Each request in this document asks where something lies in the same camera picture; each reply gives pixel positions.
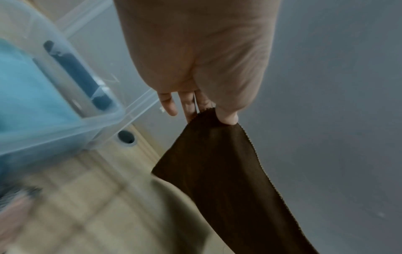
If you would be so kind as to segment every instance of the wall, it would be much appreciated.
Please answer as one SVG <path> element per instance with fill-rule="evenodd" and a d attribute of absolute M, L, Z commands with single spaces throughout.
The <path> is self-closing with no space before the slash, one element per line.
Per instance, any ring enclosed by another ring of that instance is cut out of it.
<path fill-rule="evenodd" d="M 284 0 L 261 92 L 240 115 L 323 254 L 402 253 L 400 10 L 396 0 Z M 147 130 L 167 147 L 183 124 L 155 118 Z"/>

